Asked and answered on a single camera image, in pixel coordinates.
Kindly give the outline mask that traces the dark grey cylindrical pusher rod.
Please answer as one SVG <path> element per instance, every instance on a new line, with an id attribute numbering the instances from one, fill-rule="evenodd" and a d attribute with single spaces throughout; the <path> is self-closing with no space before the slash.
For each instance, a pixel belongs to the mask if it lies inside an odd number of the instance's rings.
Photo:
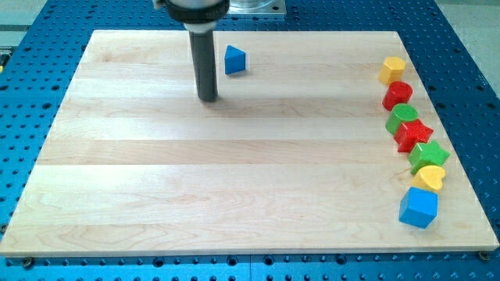
<path id="1" fill-rule="evenodd" d="M 215 101 L 218 91 L 213 32 L 190 32 L 189 38 L 198 98 L 206 102 Z"/>

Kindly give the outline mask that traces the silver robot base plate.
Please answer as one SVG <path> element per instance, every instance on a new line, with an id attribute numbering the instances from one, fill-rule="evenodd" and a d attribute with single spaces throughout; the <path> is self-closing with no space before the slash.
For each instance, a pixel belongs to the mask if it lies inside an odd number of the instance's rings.
<path id="1" fill-rule="evenodd" d="M 285 0 L 230 0 L 230 14 L 285 15 Z"/>

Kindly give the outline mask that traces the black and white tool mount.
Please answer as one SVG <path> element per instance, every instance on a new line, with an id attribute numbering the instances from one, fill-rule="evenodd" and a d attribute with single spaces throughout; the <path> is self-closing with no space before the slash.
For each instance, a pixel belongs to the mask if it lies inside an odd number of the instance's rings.
<path id="1" fill-rule="evenodd" d="M 169 16 L 195 34 L 212 31 L 229 8 L 229 0 L 152 0 L 155 9 L 165 8 Z"/>

